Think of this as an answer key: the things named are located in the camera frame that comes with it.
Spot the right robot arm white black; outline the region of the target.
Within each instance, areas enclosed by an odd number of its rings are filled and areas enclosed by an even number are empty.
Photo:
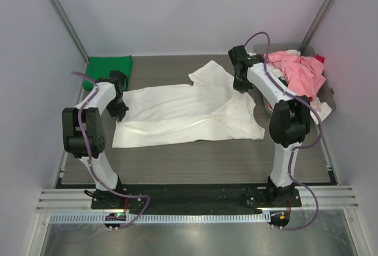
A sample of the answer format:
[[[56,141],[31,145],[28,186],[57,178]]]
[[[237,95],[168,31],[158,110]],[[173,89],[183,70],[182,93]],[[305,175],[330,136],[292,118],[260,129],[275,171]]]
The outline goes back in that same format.
[[[310,130],[310,110],[303,104],[309,100],[295,100],[295,95],[268,70],[261,55],[249,55],[242,45],[233,47],[228,55],[234,68],[233,88],[245,93],[256,87],[273,107],[268,129],[275,155],[266,195],[272,205],[283,206],[294,194],[293,168],[298,149]]]

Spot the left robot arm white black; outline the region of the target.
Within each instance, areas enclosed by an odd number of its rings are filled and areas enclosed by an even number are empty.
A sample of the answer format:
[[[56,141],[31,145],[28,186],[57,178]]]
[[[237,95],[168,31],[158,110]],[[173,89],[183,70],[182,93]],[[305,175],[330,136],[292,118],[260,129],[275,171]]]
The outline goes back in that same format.
[[[72,74],[92,83],[93,89],[83,101],[62,112],[64,150],[85,165],[95,182],[94,192],[85,191],[92,198],[92,208],[116,209],[125,199],[121,196],[123,185],[105,154],[101,115],[106,110],[117,122],[125,117],[129,108],[123,102],[123,87],[128,78],[119,70],[112,70],[108,77],[96,81],[80,72]]]

